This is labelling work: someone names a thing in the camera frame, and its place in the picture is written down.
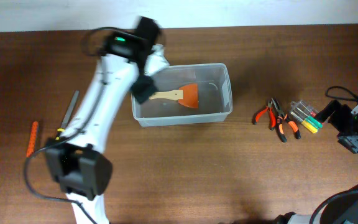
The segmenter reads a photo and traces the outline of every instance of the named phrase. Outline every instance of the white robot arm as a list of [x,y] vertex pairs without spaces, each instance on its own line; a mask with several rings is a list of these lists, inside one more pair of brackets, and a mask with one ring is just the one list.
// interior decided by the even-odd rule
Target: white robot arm
[[[339,88],[355,96],[351,91],[341,86]],[[352,153],[358,154],[358,105],[351,110],[347,105],[332,101],[321,112],[321,115],[322,121],[330,115],[330,123],[339,131],[338,142]],[[324,207],[324,212],[319,214],[318,212]],[[285,216],[278,216],[275,221],[280,224],[358,224],[358,184],[347,191],[329,197],[312,215],[288,213]]]
[[[163,48],[161,45],[154,46],[155,52],[150,55],[146,62],[146,73],[154,74],[155,72],[167,67],[169,64],[163,57]],[[127,63],[126,58],[117,55],[107,55],[101,57],[103,62],[98,63],[94,78],[86,92],[79,110],[74,115],[71,123],[62,133],[62,137],[71,136],[84,123],[89,114],[92,105],[98,95],[98,91],[103,79],[102,63],[107,69],[107,82],[103,95],[96,108],[93,117],[87,127],[83,130],[83,134],[79,135],[67,143],[75,146],[86,147],[88,144],[93,145],[93,150],[101,154],[105,150],[106,140],[112,122],[117,111],[138,77],[138,69],[135,63]],[[76,193],[66,194],[67,198],[79,201],[83,204],[84,209],[93,217],[98,224],[108,224],[109,221],[104,212],[104,195],[97,195],[93,200],[88,200],[85,196]],[[80,224],[88,224],[91,221],[86,217],[83,211],[75,204],[73,205],[76,222]]]
[[[77,223],[109,223],[103,193],[112,164],[103,156],[106,140],[129,90],[139,103],[157,91],[149,76],[169,66],[163,46],[155,45],[159,34],[153,20],[141,17],[133,34],[116,30],[107,37],[94,78],[76,115],[58,138],[49,139],[47,146],[25,161],[27,188],[40,198],[71,202]],[[52,178],[68,199],[41,195],[30,185],[29,162],[40,152],[45,152]]]

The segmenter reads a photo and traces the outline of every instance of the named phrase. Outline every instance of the wooden table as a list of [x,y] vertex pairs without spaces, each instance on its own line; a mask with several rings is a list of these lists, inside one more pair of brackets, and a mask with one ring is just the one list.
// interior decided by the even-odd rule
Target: wooden table
[[[358,184],[358,155],[325,125],[301,127],[288,142],[257,110],[275,96],[321,110],[324,91],[343,85],[358,94],[358,25],[167,29],[172,65],[227,65],[233,112],[222,123],[141,128],[130,95],[109,134],[114,173],[106,194],[112,223],[218,223],[311,214],[324,199]],[[74,90],[80,99],[95,58],[81,54],[85,31],[0,33],[0,223],[74,223],[71,206],[32,196],[22,177],[30,124],[42,142],[55,134]],[[30,177],[41,192],[64,197],[43,156]]]

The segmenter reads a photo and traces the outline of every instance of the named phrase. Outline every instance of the orange scraper blade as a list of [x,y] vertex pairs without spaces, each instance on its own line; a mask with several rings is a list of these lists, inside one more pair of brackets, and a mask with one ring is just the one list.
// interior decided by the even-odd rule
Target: orange scraper blade
[[183,106],[187,106],[189,108],[198,108],[198,87],[197,84],[189,84],[182,86],[179,90],[183,90],[183,99],[178,100]]

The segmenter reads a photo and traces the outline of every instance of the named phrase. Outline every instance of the yellow screwdriver handle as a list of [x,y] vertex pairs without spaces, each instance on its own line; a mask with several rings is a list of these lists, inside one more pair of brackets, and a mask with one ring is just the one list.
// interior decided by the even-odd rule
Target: yellow screwdriver handle
[[311,133],[316,134],[317,133],[317,129],[315,127],[313,127],[313,125],[311,125],[309,122],[307,122],[306,120],[302,121],[302,125],[307,128]]

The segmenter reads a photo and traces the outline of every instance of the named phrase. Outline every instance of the pliers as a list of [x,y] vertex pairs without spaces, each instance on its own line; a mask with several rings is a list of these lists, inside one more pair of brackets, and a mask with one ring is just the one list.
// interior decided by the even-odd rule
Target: pliers
[[265,109],[263,109],[261,112],[259,112],[256,117],[255,117],[255,120],[252,122],[252,124],[257,124],[258,123],[258,120],[259,118],[264,114],[266,113],[266,111],[268,111],[268,115],[270,116],[270,130],[274,130],[274,127],[276,126],[276,119],[274,117],[274,114],[273,114],[273,103],[272,103],[272,100],[269,100],[267,102],[267,106]]
[[283,131],[283,120],[286,121],[291,126],[293,132],[295,133],[295,138],[300,139],[301,138],[301,133],[299,132],[298,126],[295,124],[295,122],[291,121],[290,117],[287,114],[285,114],[283,112],[283,110],[281,109],[280,104],[278,104],[278,101],[276,99],[272,98],[272,101],[273,101],[274,107],[276,108],[276,111],[278,113],[278,116],[277,116],[277,126],[278,126],[277,133],[278,133],[278,136],[280,137],[281,141],[282,142],[287,142],[287,139],[285,138],[284,131]]

